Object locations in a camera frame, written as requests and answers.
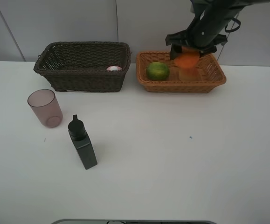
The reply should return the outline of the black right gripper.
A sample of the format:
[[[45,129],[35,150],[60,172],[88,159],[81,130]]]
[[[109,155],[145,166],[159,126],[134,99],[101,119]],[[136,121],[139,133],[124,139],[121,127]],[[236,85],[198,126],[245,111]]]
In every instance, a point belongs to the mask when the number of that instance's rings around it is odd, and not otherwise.
[[[182,46],[200,50],[200,57],[215,53],[216,45],[227,42],[227,36],[220,34],[227,24],[226,17],[226,9],[205,10],[204,15],[196,16],[186,30],[167,35],[165,42],[171,45],[170,59],[182,54]]]

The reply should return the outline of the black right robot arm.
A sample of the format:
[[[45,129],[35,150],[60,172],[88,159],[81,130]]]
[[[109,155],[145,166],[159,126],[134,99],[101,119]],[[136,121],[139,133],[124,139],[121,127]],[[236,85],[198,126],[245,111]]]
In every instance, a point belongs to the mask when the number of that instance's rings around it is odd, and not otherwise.
[[[193,0],[194,19],[187,29],[166,36],[166,45],[171,46],[170,59],[174,60],[183,53],[182,48],[199,52],[203,57],[215,53],[218,45],[228,42],[226,33],[237,31],[241,22],[236,15],[246,6],[264,3],[263,0]],[[234,29],[227,29],[228,23],[238,24]]]

